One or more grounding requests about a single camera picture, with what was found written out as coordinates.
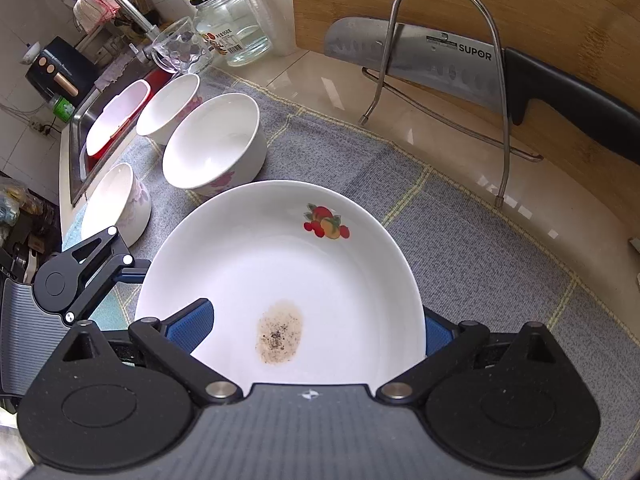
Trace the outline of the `pink white dish cloth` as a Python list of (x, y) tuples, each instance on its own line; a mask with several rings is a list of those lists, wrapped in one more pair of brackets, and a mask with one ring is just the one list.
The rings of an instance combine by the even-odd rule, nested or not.
[(73, 14), (77, 24), (86, 34), (111, 21), (119, 12), (116, 0), (77, 0)]

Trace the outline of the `red plastic basin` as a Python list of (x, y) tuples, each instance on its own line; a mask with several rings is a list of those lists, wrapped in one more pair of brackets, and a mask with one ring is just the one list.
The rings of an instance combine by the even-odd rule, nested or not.
[(170, 78), (170, 73), (156, 68), (144, 78), (132, 82), (106, 103), (87, 134), (82, 155), (85, 174), (93, 170), (110, 146), (134, 123), (143, 107)]

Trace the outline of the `steel sink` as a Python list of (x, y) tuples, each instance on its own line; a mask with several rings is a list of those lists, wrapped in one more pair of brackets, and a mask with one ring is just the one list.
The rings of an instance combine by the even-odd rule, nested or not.
[(107, 145), (104, 154), (95, 162), (86, 152), (89, 130), (103, 113), (104, 107), (130, 84), (139, 79), (146, 80), (151, 88), (151, 96), (160, 91), (170, 81), (172, 75), (151, 62), (141, 63), (133, 58), (121, 75), (108, 82), (104, 89), (92, 88), (85, 101), (76, 110), (68, 126), (61, 134), (60, 145), (60, 204), (76, 206), (86, 194), (90, 184), (106, 164), (107, 159), (116, 151), (119, 144), (134, 128), (140, 113), (134, 115), (125, 129)]

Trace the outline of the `grey blue checked mat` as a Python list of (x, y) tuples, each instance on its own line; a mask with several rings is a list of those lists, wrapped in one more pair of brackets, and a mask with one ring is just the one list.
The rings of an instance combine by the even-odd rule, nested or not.
[(340, 192), (386, 227), (424, 304), (498, 332), (544, 322), (585, 379), (601, 413), (587, 460), (599, 479), (639, 469), (639, 341), (558, 258), (464, 186), (397, 144), (211, 70), (203, 90), (252, 96), (268, 153), (262, 176)]

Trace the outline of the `steel kitchen faucet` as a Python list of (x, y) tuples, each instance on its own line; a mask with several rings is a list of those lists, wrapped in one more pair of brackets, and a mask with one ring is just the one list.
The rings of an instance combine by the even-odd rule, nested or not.
[(141, 63), (154, 62), (153, 41), (160, 36), (160, 29), (153, 25), (129, 0), (114, 0), (119, 5), (119, 10), (131, 18), (143, 32), (143, 35), (150, 40), (149, 44), (129, 45), (129, 50)]

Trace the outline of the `clear glass mug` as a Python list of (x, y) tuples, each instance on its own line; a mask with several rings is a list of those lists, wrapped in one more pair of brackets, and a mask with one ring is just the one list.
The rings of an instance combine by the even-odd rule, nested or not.
[(178, 75), (199, 74), (214, 60), (213, 51), (188, 16), (160, 32), (151, 44), (151, 56), (159, 68)]

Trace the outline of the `stained white plate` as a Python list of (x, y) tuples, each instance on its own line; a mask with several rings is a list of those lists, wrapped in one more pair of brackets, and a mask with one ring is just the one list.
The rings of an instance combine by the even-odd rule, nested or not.
[(425, 356), (404, 254), (372, 214), (318, 185), (242, 185), (186, 216), (153, 257), (136, 313), (168, 318), (200, 298), (215, 321), (194, 356), (243, 389), (376, 389)]

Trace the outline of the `steel cleaver knife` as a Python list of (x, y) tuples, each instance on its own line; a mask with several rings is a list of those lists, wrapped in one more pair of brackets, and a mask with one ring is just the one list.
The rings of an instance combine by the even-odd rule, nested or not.
[[(350, 16), (334, 22), (324, 54), (368, 70), (381, 68), (387, 22)], [(590, 139), (639, 161), (639, 113), (615, 96), (512, 48), (503, 50), (506, 105), (513, 125), (528, 103), (547, 103)], [(396, 25), (387, 73), (501, 112), (496, 49), (488, 42), (418, 25)]]

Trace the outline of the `white floral bowl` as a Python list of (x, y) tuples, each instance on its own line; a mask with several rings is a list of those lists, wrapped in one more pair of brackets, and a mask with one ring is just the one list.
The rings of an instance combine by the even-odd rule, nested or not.
[(213, 197), (253, 181), (266, 155), (257, 102), (244, 93), (225, 93), (178, 125), (166, 146), (163, 174), (175, 188)]
[(202, 103), (200, 76), (182, 75), (168, 82), (145, 105), (137, 121), (137, 135), (166, 145), (180, 122)]
[(82, 220), (82, 240), (111, 226), (128, 247), (134, 246), (151, 218), (149, 191), (128, 162), (120, 162), (100, 181), (88, 200)]

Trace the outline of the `bamboo cutting board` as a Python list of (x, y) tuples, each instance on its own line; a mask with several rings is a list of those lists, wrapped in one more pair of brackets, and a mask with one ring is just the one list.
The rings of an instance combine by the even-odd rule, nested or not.
[[(320, 52), (339, 18), (388, 18), (393, 0), (293, 0), (299, 47)], [(538, 58), (632, 108), (639, 106), (639, 0), (480, 0), (504, 46)], [(516, 138), (541, 152), (639, 233), (639, 167), (578, 131), (550, 106), (529, 105)]]

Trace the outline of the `glass jar green lid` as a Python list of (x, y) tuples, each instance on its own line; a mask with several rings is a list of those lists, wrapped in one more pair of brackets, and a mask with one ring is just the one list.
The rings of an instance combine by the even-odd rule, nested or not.
[(189, 0), (194, 26), (230, 67), (255, 62), (271, 49), (271, 41), (245, 0)]

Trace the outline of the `black air fryer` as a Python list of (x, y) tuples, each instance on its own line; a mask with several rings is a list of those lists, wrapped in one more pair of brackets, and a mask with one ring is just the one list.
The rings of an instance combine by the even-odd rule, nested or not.
[(62, 96), (73, 106), (88, 96), (98, 77), (93, 62), (59, 36), (40, 50), (25, 75), (46, 101)]

